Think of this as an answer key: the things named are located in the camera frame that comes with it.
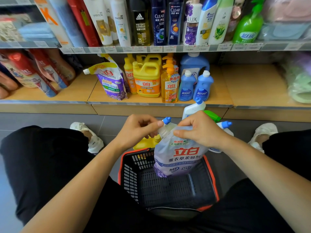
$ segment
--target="white bottle with blue cap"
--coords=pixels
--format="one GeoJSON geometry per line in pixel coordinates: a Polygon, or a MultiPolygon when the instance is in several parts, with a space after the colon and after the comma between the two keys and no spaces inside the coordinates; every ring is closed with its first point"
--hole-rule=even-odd
{"type": "MultiPolygon", "coordinates": [[[[226,133],[228,133],[229,135],[231,136],[234,136],[233,132],[231,132],[228,127],[230,127],[232,125],[232,122],[229,122],[229,121],[223,121],[223,122],[220,122],[220,123],[216,123],[221,129],[223,129],[226,133]]],[[[222,151],[219,150],[219,149],[215,149],[215,148],[210,148],[209,151],[212,151],[214,153],[221,153],[222,151]]]]}
{"type": "Polygon", "coordinates": [[[171,119],[171,117],[166,117],[162,120],[164,122],[164,126],[158,129],[158,133],[162,139],[167,137],[171,130],[177,126],[177,124],[171,123],[171,119]]]}
{"type": "Polygon", "coordinates": [[[196,102],[195,104],[189,105],[184,109],[184,113],[183,113],[183,118],[185,119],[186,117],[200,111],[200,110],[205,110],[205,103],[202,100],[202,98],[196,97],[194,99],[194,101],[196,102]]]}

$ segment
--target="black plastic basket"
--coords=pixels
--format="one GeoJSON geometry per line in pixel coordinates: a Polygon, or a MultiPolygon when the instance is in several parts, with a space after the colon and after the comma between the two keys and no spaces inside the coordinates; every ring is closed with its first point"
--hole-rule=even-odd
{"type": "Polygon", "coordinates": [[[141,206],[192,208],[203,211],[219,200],[216,182],[204,155],[193,170],[182,176],[158,177],[153,170],[154,149],[124,153],[119,170],[119,185],[141,206]]]}

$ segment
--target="adidas logo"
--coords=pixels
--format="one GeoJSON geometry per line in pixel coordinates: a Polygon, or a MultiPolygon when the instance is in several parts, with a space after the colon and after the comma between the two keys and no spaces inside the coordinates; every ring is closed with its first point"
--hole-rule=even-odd
{"type": "Polygon", "coordinates": [[[141,13],[138,14],[138,16],[136,17],[136,20],[141,20],[141,19],[144,19],[141,15],[141,13]]]}

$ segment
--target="person's left hand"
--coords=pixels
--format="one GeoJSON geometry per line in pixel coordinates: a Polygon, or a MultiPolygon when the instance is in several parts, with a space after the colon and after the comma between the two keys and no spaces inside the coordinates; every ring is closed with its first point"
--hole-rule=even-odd
{"type": "Polygon", "coordinates": [[[144,137],[154,137],[158,134],[158,129],[163,127],[163,121],[157,120],[147,114],[132,114],[127,118],[121,131],[114,139],[116,145],[122,148],[122,152],[132,148],[144,137]]]}

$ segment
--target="green hand soap bottle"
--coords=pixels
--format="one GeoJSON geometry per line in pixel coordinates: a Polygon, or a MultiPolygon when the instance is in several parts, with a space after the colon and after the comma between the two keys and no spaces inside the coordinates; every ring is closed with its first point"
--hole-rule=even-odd
{"type": "Polygon", "coordinates": [[[260,14],[264,0],[253,0],[256,3],[251,14],[244,16],[238,24],[233,36],[233,44],[253,43],[262,25],[263,17],[260,14]]]}

